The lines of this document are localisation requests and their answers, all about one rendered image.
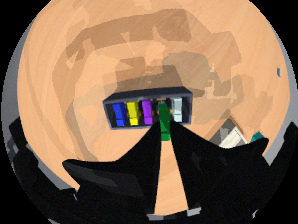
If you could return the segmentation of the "white fuse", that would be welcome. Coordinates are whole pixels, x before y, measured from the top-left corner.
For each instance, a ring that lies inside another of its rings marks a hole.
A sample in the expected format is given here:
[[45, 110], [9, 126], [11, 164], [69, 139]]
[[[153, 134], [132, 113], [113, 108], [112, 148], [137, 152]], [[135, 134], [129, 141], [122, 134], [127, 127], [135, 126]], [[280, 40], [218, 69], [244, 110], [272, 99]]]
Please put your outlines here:
[[182, 97], [172, 97], [172, 115], [173, 120], [182, 121]]

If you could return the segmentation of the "small teal block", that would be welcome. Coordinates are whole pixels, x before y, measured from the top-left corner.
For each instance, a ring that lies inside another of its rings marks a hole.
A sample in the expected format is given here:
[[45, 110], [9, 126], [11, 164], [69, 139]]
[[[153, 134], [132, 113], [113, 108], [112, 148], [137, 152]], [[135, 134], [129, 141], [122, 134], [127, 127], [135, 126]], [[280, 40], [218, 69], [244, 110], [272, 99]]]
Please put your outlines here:
[[253, 143], [253, 141], [255, 141], [255, 140], [261, 139], [261, 137], [265, 137], [265, 136], [261, 135], [261, 133], [259, 133], [259, 132], [255, 133], [255, 135], [253, 135], [253, 137], [251, 137], [250, 143]]

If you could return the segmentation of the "purple fuse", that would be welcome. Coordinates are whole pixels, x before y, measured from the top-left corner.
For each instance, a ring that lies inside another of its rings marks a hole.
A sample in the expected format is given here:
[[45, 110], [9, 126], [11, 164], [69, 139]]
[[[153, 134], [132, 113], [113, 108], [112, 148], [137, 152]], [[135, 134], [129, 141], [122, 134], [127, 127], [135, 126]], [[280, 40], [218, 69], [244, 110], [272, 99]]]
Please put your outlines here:
[[142, 108], [144, 108], [145, 124], [153, 124], [152, 101], [142, 100]]

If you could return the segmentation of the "green fuse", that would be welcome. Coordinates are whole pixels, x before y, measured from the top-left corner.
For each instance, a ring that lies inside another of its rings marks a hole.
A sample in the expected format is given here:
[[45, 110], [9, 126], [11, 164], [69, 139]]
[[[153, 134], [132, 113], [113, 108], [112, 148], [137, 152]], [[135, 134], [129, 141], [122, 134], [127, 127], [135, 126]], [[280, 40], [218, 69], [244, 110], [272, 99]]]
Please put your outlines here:
[[169, 125], [170, 120], [172, 120], [172, 117], [170, 117], [170, 109], [168, 108], [168, 104], [164, 103], [158, 104], [158, 107], [160, 107], [158, 113], [160, 113], [162, 141], [170, 140]]

